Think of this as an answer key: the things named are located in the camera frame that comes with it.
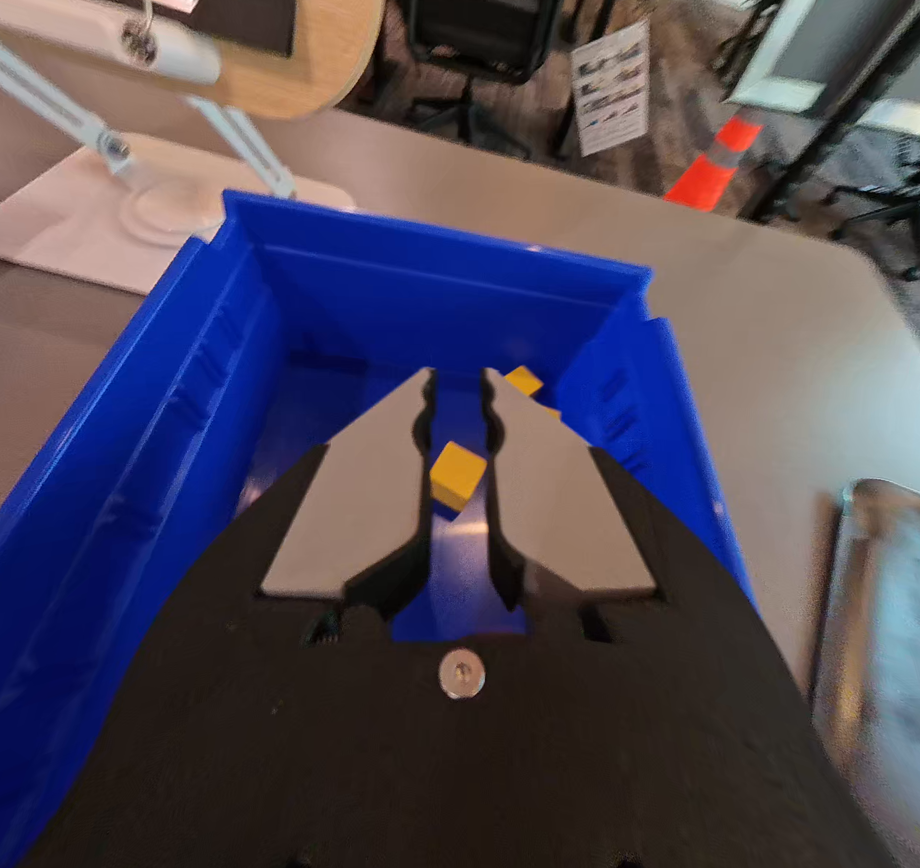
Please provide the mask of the black office chair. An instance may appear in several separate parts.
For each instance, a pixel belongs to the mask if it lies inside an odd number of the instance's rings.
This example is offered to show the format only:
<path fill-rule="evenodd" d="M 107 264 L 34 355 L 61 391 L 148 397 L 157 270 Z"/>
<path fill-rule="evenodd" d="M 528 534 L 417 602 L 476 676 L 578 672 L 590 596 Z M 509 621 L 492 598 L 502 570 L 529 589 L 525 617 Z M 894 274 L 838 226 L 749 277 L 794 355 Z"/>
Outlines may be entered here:
<path fill-rule="evenodd" d="M 427 134 L 454 126 L 467 146 L 529 160 L 530 146 L 476 101 L 474 87 L 486 80 L 513 87 L 527 83 L 549 54 L 563 1 L 401 0 L 413 59 L 465 79 L 455 97 L 413 98 L 408 125 Z"/>

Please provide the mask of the white desk stand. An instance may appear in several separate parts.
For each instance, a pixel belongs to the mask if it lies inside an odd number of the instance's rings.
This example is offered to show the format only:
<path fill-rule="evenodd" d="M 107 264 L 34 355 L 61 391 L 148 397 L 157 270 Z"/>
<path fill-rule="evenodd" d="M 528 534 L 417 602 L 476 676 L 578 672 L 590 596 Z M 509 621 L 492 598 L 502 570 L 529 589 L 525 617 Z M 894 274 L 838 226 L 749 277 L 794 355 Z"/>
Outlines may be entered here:
<path fill-rule="evenodd" d="M 190 238 L 211 241 L 227 188 L 355 211 L 332 184 L 293 175 L 248 115 L 196 95 L 186 103 L 235 158 L 121 134 L 2 46 L 2 90 L 79 149 L 2 203 L 2 260 L 136 294 L 155 287 Z"/>

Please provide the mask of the white cylindrical device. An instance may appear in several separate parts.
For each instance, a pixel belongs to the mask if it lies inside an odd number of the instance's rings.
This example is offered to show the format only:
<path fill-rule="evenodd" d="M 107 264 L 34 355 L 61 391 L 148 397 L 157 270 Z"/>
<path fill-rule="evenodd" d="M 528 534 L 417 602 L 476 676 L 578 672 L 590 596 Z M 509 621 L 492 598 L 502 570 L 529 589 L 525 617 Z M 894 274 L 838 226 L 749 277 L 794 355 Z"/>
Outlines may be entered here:
<path fill-rule="evenodd" d="M 144 23 L 139 10 L 107 0 L 1 0 L 2 28 L 174 80 L 213 85 L 222 59 L 215 42 L 154 16 L 147 51 L 129 47 Z"/>

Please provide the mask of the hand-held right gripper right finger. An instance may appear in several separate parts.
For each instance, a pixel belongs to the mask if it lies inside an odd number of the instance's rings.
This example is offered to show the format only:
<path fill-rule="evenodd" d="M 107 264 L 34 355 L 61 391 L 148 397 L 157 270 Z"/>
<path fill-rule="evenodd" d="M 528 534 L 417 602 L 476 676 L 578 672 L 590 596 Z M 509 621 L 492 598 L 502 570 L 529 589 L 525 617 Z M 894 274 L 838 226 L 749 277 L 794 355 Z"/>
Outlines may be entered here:
<path fill-rule="evenodd" d="M 507 609 L 648 598 L 657 584 L 590 444 L 481 371 L 489 576 Z"/>

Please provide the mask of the blue plastic bin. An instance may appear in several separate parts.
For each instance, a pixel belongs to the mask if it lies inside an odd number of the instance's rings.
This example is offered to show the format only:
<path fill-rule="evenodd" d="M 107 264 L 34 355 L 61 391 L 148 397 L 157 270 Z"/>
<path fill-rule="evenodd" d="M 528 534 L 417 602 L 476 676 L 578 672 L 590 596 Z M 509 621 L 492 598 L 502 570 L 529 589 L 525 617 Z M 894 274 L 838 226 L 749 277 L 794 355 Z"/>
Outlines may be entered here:
<path fill-rule="evenodd" d="M 2 866 L 85 764 L 132 655 L 261 488 L 421 368 L 433 452 L 482 448 L 479 372 L 547 401 L 753 589 L 651 269 L 224 192 L 2 506 Z"/>

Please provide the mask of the orange traffic cone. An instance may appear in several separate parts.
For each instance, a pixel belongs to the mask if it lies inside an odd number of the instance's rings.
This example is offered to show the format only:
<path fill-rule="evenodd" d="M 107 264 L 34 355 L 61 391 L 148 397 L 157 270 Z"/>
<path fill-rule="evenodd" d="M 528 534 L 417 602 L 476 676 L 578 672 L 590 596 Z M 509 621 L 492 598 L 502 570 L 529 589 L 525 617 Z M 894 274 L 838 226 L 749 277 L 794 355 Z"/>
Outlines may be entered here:
<path fill-rule="evenodd" d="M 696 157 L 664 194 L 663 200 L 704 213 L 713 211 L 762 127 L 760 116 L 752 109 L 737 110 L 718 130 L 707 150 Z"/>

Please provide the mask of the round wooden table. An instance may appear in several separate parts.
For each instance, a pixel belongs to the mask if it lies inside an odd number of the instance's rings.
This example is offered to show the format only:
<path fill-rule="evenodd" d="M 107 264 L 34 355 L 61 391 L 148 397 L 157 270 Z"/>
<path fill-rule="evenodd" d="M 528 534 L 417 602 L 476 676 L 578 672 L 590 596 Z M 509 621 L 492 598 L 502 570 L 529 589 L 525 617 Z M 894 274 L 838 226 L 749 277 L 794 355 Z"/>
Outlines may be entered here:
<path fill-rule="evenodd" d="M 2 26 L 2 39 L 29 62 L 68 58 L 81 66 L 119 75 L 132 84 L 196 94 L 247 115 L 289 121 L 339 103 L 371 60 L 386 0 L 296 0 L 293 52 L 277 57 L 218 39 L 222 72 L 212 86 L 143 73 L 89 52 L 50 43 Z"/>

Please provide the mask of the black mat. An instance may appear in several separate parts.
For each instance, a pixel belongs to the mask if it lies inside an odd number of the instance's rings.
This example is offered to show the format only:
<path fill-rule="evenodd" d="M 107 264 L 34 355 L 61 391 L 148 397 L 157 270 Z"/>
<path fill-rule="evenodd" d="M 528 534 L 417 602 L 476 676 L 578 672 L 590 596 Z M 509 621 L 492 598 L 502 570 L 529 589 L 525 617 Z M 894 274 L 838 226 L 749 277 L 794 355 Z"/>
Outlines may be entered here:
<path fill-rule="evenodd" d="M 280 57 L 293 53 L 296 0 L 199 0 L 190 28 Z"/>

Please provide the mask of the grey panel with white frame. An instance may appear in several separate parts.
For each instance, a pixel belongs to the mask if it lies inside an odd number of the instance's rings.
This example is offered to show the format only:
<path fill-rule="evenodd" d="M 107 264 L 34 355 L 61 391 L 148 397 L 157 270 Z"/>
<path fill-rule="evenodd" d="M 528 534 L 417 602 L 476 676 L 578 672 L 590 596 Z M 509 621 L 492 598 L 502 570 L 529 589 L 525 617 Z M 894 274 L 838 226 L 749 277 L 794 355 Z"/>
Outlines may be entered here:
<path fill-rule="evenodd" d="M 917 16 L 918 0 L 783 0 L 728 101 L 828 116 Z"/>

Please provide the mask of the silver metal tray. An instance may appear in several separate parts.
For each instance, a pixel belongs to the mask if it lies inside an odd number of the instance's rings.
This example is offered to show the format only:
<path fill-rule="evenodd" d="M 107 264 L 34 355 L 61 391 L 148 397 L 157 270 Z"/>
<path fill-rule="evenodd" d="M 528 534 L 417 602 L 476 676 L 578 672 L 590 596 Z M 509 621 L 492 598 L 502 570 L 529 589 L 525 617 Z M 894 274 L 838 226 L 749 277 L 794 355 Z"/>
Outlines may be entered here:
<path fill-rule="evenodd" d="M 842 494 L 815 647 L 811 715 L 899 866 L 919 865 L 919 494 Z"/>

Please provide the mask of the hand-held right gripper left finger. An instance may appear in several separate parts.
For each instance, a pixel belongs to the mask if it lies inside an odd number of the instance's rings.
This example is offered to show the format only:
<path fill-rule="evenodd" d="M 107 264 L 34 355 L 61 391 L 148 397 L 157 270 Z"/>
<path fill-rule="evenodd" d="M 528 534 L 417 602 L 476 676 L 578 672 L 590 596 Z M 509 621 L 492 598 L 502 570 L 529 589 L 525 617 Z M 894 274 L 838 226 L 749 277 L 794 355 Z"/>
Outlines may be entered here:
<path fill-rule="evenodd" d="M 435 370 L 423 367 L 324 446 L 259 597 L 392 620 L 431 570 Z"/>

